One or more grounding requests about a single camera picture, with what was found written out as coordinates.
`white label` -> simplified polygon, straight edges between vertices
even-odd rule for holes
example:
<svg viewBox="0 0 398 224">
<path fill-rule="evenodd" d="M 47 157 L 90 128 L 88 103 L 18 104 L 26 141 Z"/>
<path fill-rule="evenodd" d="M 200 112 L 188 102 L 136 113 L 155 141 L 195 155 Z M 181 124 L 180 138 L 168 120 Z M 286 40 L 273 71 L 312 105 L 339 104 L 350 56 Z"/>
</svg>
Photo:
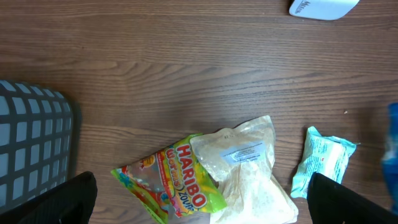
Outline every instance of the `white label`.
<svg viewBox="0 0 398 224">
<path fill-rule="evenodd" d="M 265 158 L 266 145 L 264 141 L 253 141 L 240 146 L 233 146 L 220 153 L 229 164 L 257 161 Z"/>
<path fill-rule="evenodd" d="M 359 0 L 294 0 L 289 12 L 292 16 L 335 20 L 347 14 Z"/>
</svg>

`gummy candy bag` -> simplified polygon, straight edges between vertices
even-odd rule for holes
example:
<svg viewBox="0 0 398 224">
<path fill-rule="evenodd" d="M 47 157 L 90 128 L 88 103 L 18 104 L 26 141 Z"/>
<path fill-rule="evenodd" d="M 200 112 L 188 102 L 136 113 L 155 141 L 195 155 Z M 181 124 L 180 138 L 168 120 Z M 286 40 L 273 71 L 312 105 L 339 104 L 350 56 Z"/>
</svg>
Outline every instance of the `gummy candy bag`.
<svg viewBox="0 0 398 224">
<path fill-rule="evenodd" d="M 158 223 L 166 224 L 169 207 L 177 217 L 195 211 L 215 213 L 226 206 L 207 171 L 193 154 L 191 134 L 149 157 L 111 173 L 145 206 Z"/>
</svg>

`wooden table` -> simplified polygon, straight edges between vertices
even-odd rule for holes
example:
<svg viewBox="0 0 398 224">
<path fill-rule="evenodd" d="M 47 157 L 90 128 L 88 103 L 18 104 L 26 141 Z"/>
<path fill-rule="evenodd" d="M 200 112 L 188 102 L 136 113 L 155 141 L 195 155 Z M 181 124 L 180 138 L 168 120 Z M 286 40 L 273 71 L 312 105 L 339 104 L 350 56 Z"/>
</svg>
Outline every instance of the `wooden table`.
<svg viewBox="0 0 398 224">
<path fill-rule="evenodd" d="M 343 184 L 388 208 L 380 158 L 386 106 L 398 101 L 398 2 L 361 0 L 338 21 L 288 8 L 281 0 L 2 0 L 0 78 L 80 102 L 77 169 L 98 184 L 91 223 L 153 222 L 111 169 L 265 114 L 286 192 L 314 125 L 361 142 Z M 306 201 L 294 202 L 297 223 L 311 223 Z M 189 219 L 209 220 L 173 223 Z"/>
</svg>

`blue object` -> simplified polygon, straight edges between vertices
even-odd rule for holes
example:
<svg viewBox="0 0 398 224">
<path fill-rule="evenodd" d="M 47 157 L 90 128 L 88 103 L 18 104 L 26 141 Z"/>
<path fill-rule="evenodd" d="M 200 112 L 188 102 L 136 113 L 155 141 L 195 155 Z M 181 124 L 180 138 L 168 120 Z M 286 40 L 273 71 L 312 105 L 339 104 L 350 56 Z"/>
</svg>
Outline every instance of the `blue object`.
<svg viewBox="0 0 398 224">
<path fill-rule="evenodd" d="M 389 111 L 391 123 L 382 168 L 387 188 L 394 201 L 392 212 L 398 215 L 398 103 L 391 104 Z"/>
<path fill-rule="evenodd" d="M 352 142 L 335 136 L 322 136 L 314 126 L 309 127 L 303 159 L 293 177 L 290 196 L 307 198 L 308 185 L 314 173 L 341 184 L 348 160 L 355 149 L 356 145 Z"/>
</svg>

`gray plastic crate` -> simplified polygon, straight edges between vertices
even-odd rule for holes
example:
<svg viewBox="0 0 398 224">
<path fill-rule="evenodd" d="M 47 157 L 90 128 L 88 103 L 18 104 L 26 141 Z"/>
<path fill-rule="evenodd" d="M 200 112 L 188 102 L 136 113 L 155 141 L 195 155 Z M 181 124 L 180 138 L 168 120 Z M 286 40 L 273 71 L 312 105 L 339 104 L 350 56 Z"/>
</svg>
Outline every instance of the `gray plastic crate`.
<svg viewBox="0 0 398 224">
<path fill-rule="evenodd" d="M 67 180 L 73 119 L 61 93 L 0 80 L 0 213 Z"/>
</svg>

